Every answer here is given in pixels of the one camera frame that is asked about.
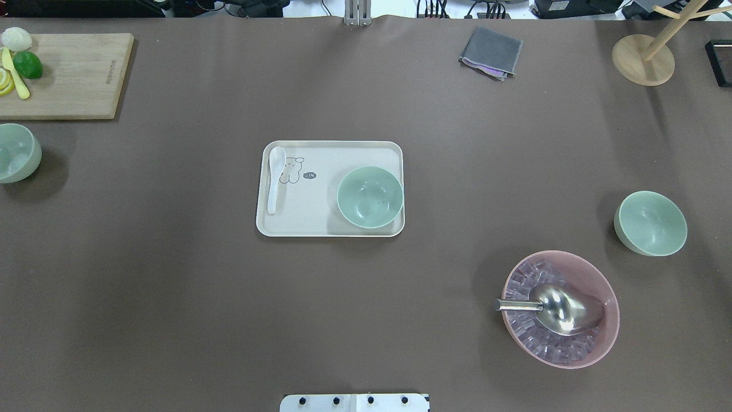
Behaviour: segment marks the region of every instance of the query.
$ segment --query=metal bracket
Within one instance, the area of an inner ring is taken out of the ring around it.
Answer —
[[[430,412],[429,394],[287,395],[280,412]]]
[[[369,26],[371,24],[371,0],[346,0],[346,26]]]

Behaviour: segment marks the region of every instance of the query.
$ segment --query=ceramic spoon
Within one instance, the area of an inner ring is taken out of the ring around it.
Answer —
[[[269,197],[267,198],[267,212],[274,215],[277,211],[277,185],[280,176],[285,171],[285,150],[275,146],[269,152]]]
[[[493,308],[537,312],[537,320],[550,331],[562,336],[580,334],[597,326],[605,314],[602,302],[558,284],[544,283],[529,293],[530,301],[496,299]]]

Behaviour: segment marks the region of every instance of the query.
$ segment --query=pink bowl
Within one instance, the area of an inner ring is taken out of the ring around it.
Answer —
[[[618,300],[615,297],[613,288],[602,273],[600,273],[600,271],[597,270],[597,268],[595,268],[590,262],[587,262],[576,254],[555,250],[540,251],[519,262],[518,265],[513,268],[511,273],[509,273],[506,284],[504,285],[503,293],[501,294],[503,299],[506,298],[506,289],[508,288],[508,281],[511,279],[511,275],[525,261],[529,261],[532,264],[545,261],[551,264],[561,272],[562,276],[567,280],[567,286],[570,289],[577,290],[585,295],[594,296],[603,302],[605,305],[605,316],[598,326],[598,333],[594,341],[594,349],[581,361],[573,361],[569,364],[554,364],[535,355],[518,339],[516,333],[511,329],[506,312],[502,312],[506,328],[516,343],[518,343],[526,353],[536,359],[539,359],[541,362],[562,369],[579,369],[582,367],[588,367],[602,359],[603,356],[607,355],[613,347],[615,339],[618,337],[618,332],[620,331],[620,308],[618,307]]]

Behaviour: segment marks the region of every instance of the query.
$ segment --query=white tray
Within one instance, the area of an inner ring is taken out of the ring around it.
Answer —
[[[269,151],[280,146],[287,153],[287,166],[280,177],[277,212],[267,213]],[[363,229],[346,220],[338,210],[336,193],[340,181],[352,170],[378,166],[391,172],[404,187],[401,148],[390,141],[279,140],[264,148],[257,200],[257,229],[273,237],[396,236],[404,228],[404,208],[390,224]]]

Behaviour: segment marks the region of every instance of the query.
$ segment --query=green bowl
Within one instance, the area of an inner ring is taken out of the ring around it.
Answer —
[[[688,228],[684,214],[666,196],[639,191],[626,197],[615,212],[615,232],[635,253],[668,256],[686,243]]]
[[[348,173],[338,186],[338,209],[352,224],[375,229],[391,223],[404,206],[404,190],[393,174],[380,167]]]
[[[41,161],[41,145],[25,126],[0,125],[0,183],[30,176]]]

